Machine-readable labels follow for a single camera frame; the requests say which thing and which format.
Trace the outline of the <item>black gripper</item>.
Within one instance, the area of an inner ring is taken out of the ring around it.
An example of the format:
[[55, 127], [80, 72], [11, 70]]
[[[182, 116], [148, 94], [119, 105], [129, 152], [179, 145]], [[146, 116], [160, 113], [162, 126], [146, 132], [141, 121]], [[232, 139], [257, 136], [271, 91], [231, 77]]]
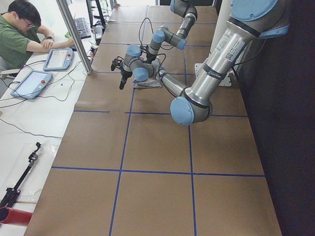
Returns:
[[155, 54], [151, 54], [151, 53], [147, 52], [145, 63], [152, 63], [156, 59], [156, 57], [157, 56]]
[[123, 90], [127, 82], [127, 78], [130, 78], [132, 76], [132, 71], [125, 63], [120, 64], [120, 70], [122, 78], [120, 81], [119, 89]]

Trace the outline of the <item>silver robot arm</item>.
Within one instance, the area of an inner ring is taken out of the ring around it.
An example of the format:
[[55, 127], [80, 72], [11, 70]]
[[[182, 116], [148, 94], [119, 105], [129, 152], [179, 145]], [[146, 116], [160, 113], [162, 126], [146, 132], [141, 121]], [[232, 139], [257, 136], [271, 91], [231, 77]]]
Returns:
[[187, 87], [167, 73], [156, 58], [162, 43], [166, 42], [180, 50], [197, 20], [198, 0], [173, 0], [170, 9], [181, 16], [183, 22], [176, 33], [162, 26], [153, 33], [146, 47], [129, 45], [123, 59], [115, 58], [111, 69], [118, 69], [123, 89], [128, 78], [137, 82], [149, 78], [162, 82], [174, 96], [170, 105], [173, 120], [179, 125], [191, 125], [205, 121], [212, 113], [210, 97], [235, 65], [239, 55], [249, 42], [285, 35], [289, 27], [291, 1], [289, 0], [233, 0], [227, 28], [220, 41], [199, 67], [192, 86]]
[[187, 43], [187, 36], [190, 29], [197, 21], [197, 10], [194, 0], [172, 0], [171, 11], [183, 18], [183, 22], [176, 33], [171, 32], [167, 26], [161, 26], [154, 31], [151, 42], [146, 48], [147, 60], [151, 64], [157, 57], [163, 42], [170, 44], [177, 49], [183, 50]]

